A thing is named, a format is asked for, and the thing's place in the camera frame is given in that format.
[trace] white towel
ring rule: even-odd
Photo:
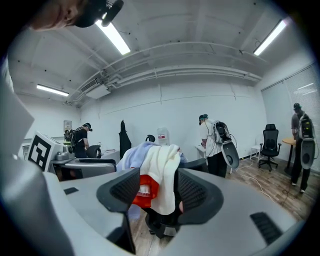
[[[177,145],[152,146],[140,168],[140,175],[149,175],[159,184],[157,197],[151,200],[151,209],[161,215],[175,210],[174,178],[181,156]]]

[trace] white shirt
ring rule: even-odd
[[[217,144],[214,140],[214,127],[215,120],[207,119],[200,125],[200,136],[202,140],[206,140],[205,155],[212,157],[221,152],[221,145]]]

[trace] light blue cloth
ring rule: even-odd
[[[146,155],[149,151],[149,149],[152,146],[159,146],[158,144],[151,142],[151,141],[146,141],[141,143],[138,146],[135,146],[133,148],[130,148],[126,154],[125,162],[124,162],[124,169],[122,168],[123,166],[123,161],[124,158],[120,160],[120,162],[116,165],[116,170],[117,171],[122,171],[125,169],[129,169],[130,167],[141,167],[142,163],[144,162]],[[180,163],[186,163],[188,162],[187,158],[183,153],[180,153]]]

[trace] wooden floor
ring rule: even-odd
[[[257,179],[263,191],[268,194],[273,201],[280,204],[297,220],[305,220],[317,199],[320,188],[320,175],[315,173],[310,174],[308,188],[305,194],[301,195],[299,193],[301,177],[296,187],[291,186],[290,177],[283,171],[287,162],[280,159],[276,159],[276,162],[279,164],[278,168],[269,172],[264,166],[258,169],[256,161],[245,159],[240,161],[239,166],[239,168],[244,168],[239,169],[237,173],[233,171],[232,174],[229,174],[228,171],[226,178],[239,181],[255,188],[257,191],[261,191],[260,186],[255,180],[240,175]],[[155,235],[151,235],[145,223],[145,217],[146,213],[141,210],[140,218],[130,221],[136,255],[157,256],[170,242],[171,238],[165,237],[159,239]]]

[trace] mesh chair back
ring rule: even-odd
[[[269,151],[277,151],[278,134],[279,134],[279,131],[277,129],[264,130],[263,131],[263,137],[264,137],[263,148]]]

